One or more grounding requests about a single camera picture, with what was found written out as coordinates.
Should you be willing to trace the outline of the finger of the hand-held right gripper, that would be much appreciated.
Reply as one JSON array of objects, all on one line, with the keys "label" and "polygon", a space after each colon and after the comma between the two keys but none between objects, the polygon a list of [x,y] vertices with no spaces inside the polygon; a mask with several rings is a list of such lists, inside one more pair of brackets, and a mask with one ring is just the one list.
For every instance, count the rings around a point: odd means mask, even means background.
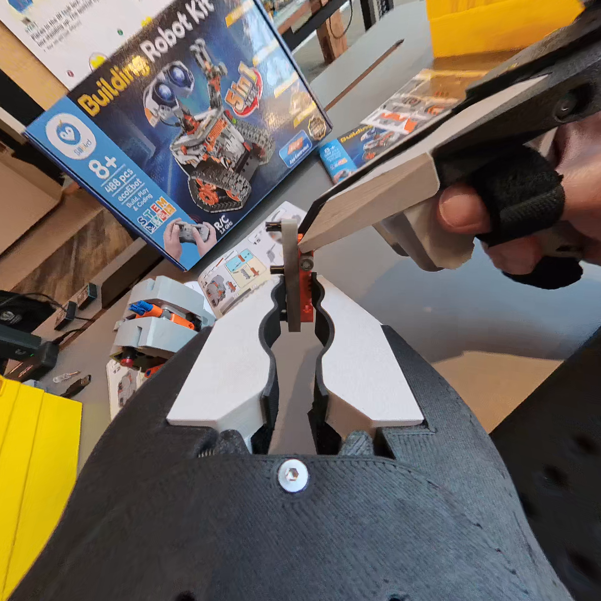
[{"label": "finger of the hand-held right gripper", "polygon": [[468,131],[469,126],[474,126],[493,109],[507,108],[511,100],[546,78],[547,75],[538,76],[512,85],[445,122],[437,121],[438,127],[425,139],[374,167],[356,183],[328,199],[304,234],[300,250],[315,251],[435,197],[449,184],[443,183],[434,151],[454,136]]}]

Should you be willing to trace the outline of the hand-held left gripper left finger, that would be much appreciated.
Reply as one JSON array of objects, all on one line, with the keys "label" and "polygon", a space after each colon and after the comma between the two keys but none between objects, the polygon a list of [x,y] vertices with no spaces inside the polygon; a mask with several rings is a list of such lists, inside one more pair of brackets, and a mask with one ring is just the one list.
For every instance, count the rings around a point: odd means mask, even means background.
[{"label": "hand-held left gripper left finger", "polygon": [[235,430],[251,452],[268,452],[280,396],[272,346],[284,305],[284,277],[272,276],[214,324],[167,415],[170,425]]}]

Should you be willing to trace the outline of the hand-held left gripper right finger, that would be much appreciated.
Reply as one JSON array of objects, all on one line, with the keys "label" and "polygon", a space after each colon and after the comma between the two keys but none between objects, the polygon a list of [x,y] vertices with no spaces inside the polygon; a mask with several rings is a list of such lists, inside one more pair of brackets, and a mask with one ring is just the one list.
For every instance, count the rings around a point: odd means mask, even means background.
[{"label": "hand-held left gripper right finger", "polygon": [[394,353],[397,333],[322,275],[312,276],[315,335],[322,343],[310,425],[315,442],[356,431],[422,425],[420,409]]}]

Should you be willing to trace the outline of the grey building-block robot model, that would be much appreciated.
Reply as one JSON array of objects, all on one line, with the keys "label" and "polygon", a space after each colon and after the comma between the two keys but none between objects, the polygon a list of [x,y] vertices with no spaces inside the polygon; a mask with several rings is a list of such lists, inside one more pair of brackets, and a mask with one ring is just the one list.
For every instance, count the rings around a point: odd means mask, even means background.
[{"label": "grey building-block robot model", "polygon": [[136,284],[124,317],[116,322],[111,359],[122,367],[152,372],[216,321],[198,284],[164,275]]}]

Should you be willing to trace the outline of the grey beam with orange rack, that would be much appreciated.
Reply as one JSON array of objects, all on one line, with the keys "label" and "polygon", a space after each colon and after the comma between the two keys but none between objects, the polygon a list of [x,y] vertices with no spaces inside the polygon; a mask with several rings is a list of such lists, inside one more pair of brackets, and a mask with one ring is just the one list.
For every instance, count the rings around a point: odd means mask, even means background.
[{"label": "grey beam with orange rack", "polygon": [[299,244],[303,234],[294,219],[283,219],[279,222],[265,223],[268,233],[279,233],[282,244],[282,265],[272,266],[270,273],[283,277],[285,286],[285,309],[289,332],[300,332],[302,324],[314,321],[312,304],[312,271],[314,256],[312,252],[302,252]]}]

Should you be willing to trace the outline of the person's right hand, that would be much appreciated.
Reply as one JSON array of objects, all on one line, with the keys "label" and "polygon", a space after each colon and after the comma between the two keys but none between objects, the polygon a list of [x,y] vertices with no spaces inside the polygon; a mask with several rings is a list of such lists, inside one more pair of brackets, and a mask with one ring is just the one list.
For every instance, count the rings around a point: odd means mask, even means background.
[{"label": "person's right hand", "polygon": [[[583,260],[600,266],[600,113],[560,127],[554,151],[566,194],[562,218],[583,236]],[[475,236],[491,228],[483,201],[462,183],[441,194],[437,219],[452,234]],[[543,257],[535,236],[483,247],[494,266],[510,275],[530,274]]]}]

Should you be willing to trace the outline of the dark printed leaflet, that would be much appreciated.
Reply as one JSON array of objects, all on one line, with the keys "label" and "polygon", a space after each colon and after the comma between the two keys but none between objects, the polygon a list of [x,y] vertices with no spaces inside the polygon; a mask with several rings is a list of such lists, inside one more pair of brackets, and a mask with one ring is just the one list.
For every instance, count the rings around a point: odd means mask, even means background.
[{"label": "dark printed leaflet", "polygon": [[398,132],[361,124],[322,145],[319,156],[336,185],[401,139]]}]

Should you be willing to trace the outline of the yellow storage bin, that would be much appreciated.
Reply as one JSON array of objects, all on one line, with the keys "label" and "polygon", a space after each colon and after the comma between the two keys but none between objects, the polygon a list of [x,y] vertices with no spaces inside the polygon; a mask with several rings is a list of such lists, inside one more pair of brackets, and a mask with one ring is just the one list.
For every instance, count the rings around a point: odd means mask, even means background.
[{"label": "yellow storage bin", "polygon": [[426,1],[433,56],[520,50],[571,24],[583,1]]},{"label": "yellow storage bin", "polygon": [[82,403],[1,378],[1,600],[40,555],[76,481]]}]

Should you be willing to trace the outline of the orange and white sticker sheet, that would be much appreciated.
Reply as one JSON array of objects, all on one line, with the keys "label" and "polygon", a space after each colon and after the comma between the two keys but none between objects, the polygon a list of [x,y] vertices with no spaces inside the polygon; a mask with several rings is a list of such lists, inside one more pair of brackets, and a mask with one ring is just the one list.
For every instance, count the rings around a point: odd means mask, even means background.
[{"label": "orange and white sticker sheet", "polygon": [[423,69],[361,124],[404,136],[413,134],[464,101],[466,90],[483,71]]}]

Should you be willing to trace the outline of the white instruction booklet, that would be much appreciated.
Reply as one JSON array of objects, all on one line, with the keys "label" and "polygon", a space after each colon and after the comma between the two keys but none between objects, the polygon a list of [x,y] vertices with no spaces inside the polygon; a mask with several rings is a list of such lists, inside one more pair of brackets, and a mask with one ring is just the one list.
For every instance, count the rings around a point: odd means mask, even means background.
[{"label": "white instruction booklet", "polygon": [[[216,259],[201,272],[196,280],[183,284],[198,284],[209,303],[215,319],[265,283],[272,266],[281,265],[282,244],[279,233],[268,233],[260,224],[235,247]],[[106,366],[109,389],[110,418],[114,419],[134,392],[146,382],[156,369],[148,374],[118,365],[109,359]]]}]

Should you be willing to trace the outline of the black usb stick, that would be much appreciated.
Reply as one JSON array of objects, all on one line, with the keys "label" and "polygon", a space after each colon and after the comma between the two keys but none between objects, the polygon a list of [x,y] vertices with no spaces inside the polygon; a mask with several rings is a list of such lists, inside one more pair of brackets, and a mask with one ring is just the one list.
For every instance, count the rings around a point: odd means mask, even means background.
[{"label": "black usb stick", "polygon": [[71,383],[67,389],[61,393],[59,396],[66,399],[74,399],[78,394],[80,394],[92,381],[92,375],[87,374],[86,376],[75,380]]}]

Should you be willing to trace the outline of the wooden table leg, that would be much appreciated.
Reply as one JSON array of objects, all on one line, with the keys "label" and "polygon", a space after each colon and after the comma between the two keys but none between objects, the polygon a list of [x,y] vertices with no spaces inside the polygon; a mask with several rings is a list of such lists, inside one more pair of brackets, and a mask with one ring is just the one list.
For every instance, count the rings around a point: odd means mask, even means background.
[{"label": "wooden table leg", "polygon": [[332,64],[348,49],[346,28],[349,24],[350,22],[343,22],[342,10],[339,8],[317,27],[317,38],[327,65]]}]

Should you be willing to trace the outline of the black charger box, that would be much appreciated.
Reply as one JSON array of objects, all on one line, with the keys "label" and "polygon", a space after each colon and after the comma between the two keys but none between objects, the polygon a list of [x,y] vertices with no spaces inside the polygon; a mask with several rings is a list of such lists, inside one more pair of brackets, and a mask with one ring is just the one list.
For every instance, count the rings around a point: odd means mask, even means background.
[{"label": "black charger box", "polygon": [[1,375],[25,383],[41,380],[56,365],[57,342],[1,325]]}]

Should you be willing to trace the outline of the blue robot kit box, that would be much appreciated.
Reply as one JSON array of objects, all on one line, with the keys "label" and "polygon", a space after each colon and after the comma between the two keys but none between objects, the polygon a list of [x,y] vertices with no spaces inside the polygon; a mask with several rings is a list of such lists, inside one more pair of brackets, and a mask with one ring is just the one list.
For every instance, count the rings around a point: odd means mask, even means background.
[{"label": "blue robot kit box", "polygon": [[188,271],[330,131],[261,1],[174,1],[25,137]]}]

